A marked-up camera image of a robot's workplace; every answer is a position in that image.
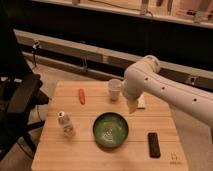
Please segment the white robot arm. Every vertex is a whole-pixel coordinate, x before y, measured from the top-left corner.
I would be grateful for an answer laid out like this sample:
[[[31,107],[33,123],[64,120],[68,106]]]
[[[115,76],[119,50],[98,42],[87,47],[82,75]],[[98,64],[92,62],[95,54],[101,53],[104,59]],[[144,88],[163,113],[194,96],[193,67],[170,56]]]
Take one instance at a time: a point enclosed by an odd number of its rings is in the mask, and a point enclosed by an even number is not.
[[[167,79],[159,71],[160,61],[153,55],[143,57],[125,70],[121,91],[129,112],[136,110],[138,98],[148,92],[213,129],[213,93]]]

